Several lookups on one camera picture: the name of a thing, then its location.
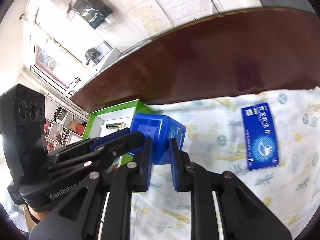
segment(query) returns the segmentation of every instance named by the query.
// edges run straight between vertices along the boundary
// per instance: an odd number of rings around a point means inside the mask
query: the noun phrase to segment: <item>blue plastic container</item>
[[[139,131],[153,140],[153,163],[169,164],[169,139],[176,138],[179,150],[182,150],[186,127],[176,120],[159,114],[135,114],[132,118],[130,132]],[[131,152],[142,150],[140,147]]]

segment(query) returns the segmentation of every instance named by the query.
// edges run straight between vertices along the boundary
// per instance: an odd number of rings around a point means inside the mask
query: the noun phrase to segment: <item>red bag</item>
[[[85,129],[85,126],[82,124],[77,124],[76,127],[77,127],[76,133],[82,136],[84,129]]]

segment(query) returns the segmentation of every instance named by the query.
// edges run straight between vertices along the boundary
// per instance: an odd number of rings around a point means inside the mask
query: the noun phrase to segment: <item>white cabinet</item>
[[[56,121],[54,121],[54,113],[59,107],[61,107],[62,110],[57,116]],[[48,151],[52,151],[81,140],[82,136],[77,134],[75,131],[71,131],[69,125],[73,120],[78,124],[82,124],[86,122],[86,120],[63,108],[58,103],[52,101],[48,96],[45,96],[45,117],[46,125],[44,132]]]

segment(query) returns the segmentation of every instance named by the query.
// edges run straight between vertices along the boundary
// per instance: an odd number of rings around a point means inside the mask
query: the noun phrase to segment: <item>camera lens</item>
[[[19,114],[20,114],[20,118],[23,121],[27,119],[28,109],[27,109],[27,104],[25,103],[25,101],[22,101],[20,103]]]
[[[44,107],[43,107],[43,105],[40,106],[39,114],[40,114],[40,117],[41,117],[41,118],[44,117]]]
[[[33,121],[37,120],[38,118],[38,107],[37,104],[35,102],[32,102],[30,105],[30,115],[31,115],[31,119]]]

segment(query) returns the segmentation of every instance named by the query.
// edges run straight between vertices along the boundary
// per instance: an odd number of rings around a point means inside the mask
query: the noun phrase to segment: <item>qr code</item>
[[[245,111],[246,116],[253,115],[252,109],[248,109]]]

